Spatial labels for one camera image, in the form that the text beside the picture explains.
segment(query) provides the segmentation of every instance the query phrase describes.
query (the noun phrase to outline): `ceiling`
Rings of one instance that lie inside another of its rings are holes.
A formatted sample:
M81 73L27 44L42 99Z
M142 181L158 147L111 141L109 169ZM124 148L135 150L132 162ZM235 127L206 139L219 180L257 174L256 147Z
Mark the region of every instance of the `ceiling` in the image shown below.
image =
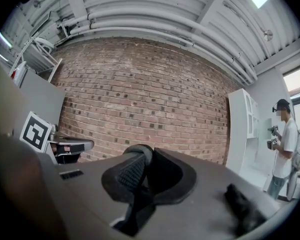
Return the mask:
M268 0L259 9L251 0L30 0L7 19L1 33L13 48L0 42L0 53L13 63L37 31L61 44L61 20L69 35L85 26L99 28L71 42L107 36L158 40L210 60L244 85L273 67L285 73L300 65L300 23L283 0ZM266 41L270 32L273 38Z

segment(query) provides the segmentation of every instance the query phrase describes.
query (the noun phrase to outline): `black cap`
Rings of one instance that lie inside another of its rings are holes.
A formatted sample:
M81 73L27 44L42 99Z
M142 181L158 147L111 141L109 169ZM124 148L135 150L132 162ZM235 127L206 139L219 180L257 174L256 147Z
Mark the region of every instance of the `black cap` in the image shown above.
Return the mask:
M277 104L276 104L276 108L277 110L280 110L280 109L283 109L283 108L286 108L288 109L289 108L289 102L286 101L284 98L280 99Z

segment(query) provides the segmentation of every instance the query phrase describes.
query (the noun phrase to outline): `ceiling beam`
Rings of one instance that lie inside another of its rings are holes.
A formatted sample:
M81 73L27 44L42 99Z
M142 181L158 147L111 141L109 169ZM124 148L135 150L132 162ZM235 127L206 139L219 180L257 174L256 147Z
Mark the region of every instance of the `ceiling beam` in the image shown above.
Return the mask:
M68 2L70 4L71 10L73 11L73 15L75 18L79 18L81 16L87 15L87 10L85 7L84 0L68 0ZM81 27L89 24L90 24L89 20L85 20L79 23Z
M300 53L300 38L254 67L257 75L274 68Z
M286 74L291 70L294 70L296 68L300 69L300 52L293 57L285 60L284 62L280 63L276 66L282 74Z
M224 0L208 0L196 22L203 26L208 25L218 8L223 6L223 1ZM197 34L196 29L192 29L191 32Z

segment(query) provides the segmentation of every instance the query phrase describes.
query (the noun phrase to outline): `black device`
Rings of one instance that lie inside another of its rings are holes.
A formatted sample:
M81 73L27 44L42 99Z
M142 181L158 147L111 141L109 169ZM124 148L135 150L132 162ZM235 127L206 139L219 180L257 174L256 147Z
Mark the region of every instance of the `black device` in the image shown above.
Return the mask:
M274 106L272 107L272 113L276 112L276 111L281 111L284 109L289 109L289 102L286 101L284 98L280 99L276 104L274 104Z
M279 130L278 125L275 125L275 126L273 126L271 128L268 128L268 131L271 132L271 134L273 136L276 136L276 131L278 131L278 130Z
M272 140L268 140L266 142L266 145L267 145L268 149L272 150Z
M267 220L234 184L227 187L224 196L238 220L235 229L238 237L254 230Z
M182 202L195 189L196 171L165 152L140 144L128 147L123 156L138 154L106 170L102 185L110 197L128 203L125 220L113 225L134 236L146 224L156 206Z

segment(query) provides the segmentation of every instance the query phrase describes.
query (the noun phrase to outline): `white shelf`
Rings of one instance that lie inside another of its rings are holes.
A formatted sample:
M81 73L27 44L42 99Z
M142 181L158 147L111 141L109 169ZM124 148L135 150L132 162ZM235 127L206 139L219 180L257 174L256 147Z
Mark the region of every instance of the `white shelf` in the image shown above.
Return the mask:
M259 136L258 104L244 89L236 90L228 96L231 128L226 167L240 174L247 149L251 150L257 146L255 144Z

